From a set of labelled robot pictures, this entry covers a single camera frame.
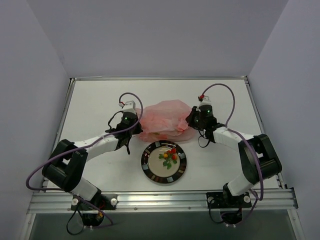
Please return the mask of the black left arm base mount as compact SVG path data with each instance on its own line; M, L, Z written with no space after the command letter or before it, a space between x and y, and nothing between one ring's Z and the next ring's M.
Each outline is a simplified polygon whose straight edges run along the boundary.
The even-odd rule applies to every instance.
M115 225L115 222L105 213L105 210L115 210L117 202L115 205L112 205L112 200L116 198L111 198L109 200L103 195L99 195L97 199L93 201L85 200L83 197L78 195L72 196L72 209L73 213L66 223L66 230L68 234L75 236L82 233L85 229L95 230L108 228ZM72 232L69 228L70 222L73 218L78 215L81 223L81 229L78 232Z

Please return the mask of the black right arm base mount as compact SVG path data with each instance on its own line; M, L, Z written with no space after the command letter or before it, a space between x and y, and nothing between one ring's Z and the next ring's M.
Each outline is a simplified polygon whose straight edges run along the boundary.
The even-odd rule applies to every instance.
M247 216L243 210L248 209L251 214L253 204L248 192L228 198L222 191L206 193L207 208L210 220L226 227L236 228Z

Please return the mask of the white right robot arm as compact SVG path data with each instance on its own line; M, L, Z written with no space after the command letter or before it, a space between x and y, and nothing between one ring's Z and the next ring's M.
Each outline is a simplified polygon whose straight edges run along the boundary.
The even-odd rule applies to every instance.
M186 117L189 127L204 133L210 143L226 146L239 153L241 172L223 186L222 200L227 206L234 206L240 196L255 185L264 189L264 180L282 171L282 164L266 134L250 135L227 128L217 121L210 104L193 106Z

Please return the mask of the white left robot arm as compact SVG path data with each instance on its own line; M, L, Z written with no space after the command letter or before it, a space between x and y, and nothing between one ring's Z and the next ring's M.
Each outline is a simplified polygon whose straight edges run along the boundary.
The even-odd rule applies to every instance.
M130 153L129 142L133 135L142 132L138 115L135 111L121 111L120 123L105 134L78 142L61 140L50 158L53 159L42 169L42 175L66 193L77 195L90 210L95 210L101 203L101 190L83 177L88 161L126 147Z

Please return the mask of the pink plastic bag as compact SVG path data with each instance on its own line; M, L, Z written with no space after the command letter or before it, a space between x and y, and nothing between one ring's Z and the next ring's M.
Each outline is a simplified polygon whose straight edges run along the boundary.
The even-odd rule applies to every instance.
M142 132L138 138L152 143L158 140L183 142L192 139L196 131L188 126L186 117L191 107L181 100L164 100L155 105L136 108L138 116L142 116L140 124Z

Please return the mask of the red fake berries sprig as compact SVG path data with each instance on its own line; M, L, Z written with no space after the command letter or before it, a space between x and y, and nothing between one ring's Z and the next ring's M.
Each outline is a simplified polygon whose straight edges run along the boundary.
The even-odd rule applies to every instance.
M160 153L158 158L163 160L162 165L169 170L173 165L178 163L178 155L175 148L167 150L165 153Z

